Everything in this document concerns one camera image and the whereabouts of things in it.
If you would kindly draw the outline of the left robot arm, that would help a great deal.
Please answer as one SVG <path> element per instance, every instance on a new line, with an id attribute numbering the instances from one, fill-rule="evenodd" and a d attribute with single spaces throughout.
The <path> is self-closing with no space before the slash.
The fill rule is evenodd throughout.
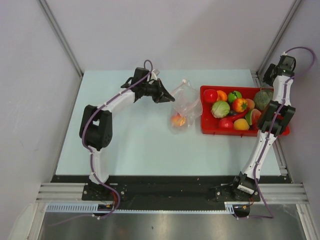
<path id="1" fill-rule="evenodd" d="M 112 140 L 115 115 L 144 96 L 151 97 L 156 104 L 175 101 L 158 78 L 159 73 L 157 69 L 137 67 L 133 76 L 110 100 L 99 106 L 87 105 L 84 108 L 79 136 L 82 145 L 89 151 L 89 179 L 96 184 L 93 194 L 100 200 L 107 199 L 111 193 L 111 188 L 105 184 L 110 174 L 102 166 L 101 154 Z"/>

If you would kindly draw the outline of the red toy apple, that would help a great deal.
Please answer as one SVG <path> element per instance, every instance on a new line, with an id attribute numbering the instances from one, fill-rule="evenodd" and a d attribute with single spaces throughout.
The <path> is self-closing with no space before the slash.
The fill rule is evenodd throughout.
<path id="1" fill-rule="evenodd" d="M 218 93 L 215 89 L 207 89 L 203 92 L 203 99 L 206 103 L 215 103 L 218 99 Z"/>

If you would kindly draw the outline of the green toy melon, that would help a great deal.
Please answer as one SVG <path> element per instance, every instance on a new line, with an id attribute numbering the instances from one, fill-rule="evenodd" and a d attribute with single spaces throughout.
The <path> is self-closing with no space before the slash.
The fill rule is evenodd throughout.
<path id="1" fill-rule="evenodd" d="M 253 98 L 255 107 L 258 110 L 263 111 L 269 104 L 269 102 L 273 99 L 273 94 L 274 92 L 271 89 L 262 89 L 257 92 Z"/>

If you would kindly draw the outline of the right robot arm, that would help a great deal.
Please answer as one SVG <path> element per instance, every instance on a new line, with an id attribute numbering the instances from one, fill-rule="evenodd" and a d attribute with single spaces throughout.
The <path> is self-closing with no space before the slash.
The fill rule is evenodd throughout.
<path id="1" fill-rule="evenodd" d="M 284 53 L 278 64 L 271 64 L 264 74 L 263 81 L 273 87 L 273 97 L 257 121 L 258 133 L 254 150 L 230 188 L 230 194 L 236 201 L 247 201 L 258 192 L 258 182 L 267 153 L 296 112 L 290 101 L 295 66 L 296 59 Z"/>

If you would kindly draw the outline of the clear pink-dotted zip bag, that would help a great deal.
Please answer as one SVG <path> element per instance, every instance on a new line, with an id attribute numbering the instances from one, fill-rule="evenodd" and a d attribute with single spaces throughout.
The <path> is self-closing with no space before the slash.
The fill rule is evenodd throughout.
<path id="1" fill-rule="evenodd" d="M 170 93 L 175 101 L 171 102 L 168 126 L 173 134 L 184 133 L 190 128 L 196 119 L 203 114 L 203 107 L 200 99 L 200 91 L 192 87 L 191 82 L 183 79 L 178 87 Z M 171 116 L 180 114 L 186 117 L 187 127 L 172 128 L 170 123 Z"/>

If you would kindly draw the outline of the orange-red toy peach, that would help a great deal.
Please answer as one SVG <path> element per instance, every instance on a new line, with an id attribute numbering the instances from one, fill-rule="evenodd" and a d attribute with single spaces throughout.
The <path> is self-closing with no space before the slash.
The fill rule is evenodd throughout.
<path id="1" fill-rule="evenodd" d="M 179 113 L 170 117 L 170 124 L 171 127 L 175 129 L 186 128 L 188 126 L 187 118 L 185 116 L 181 116 Z"/>

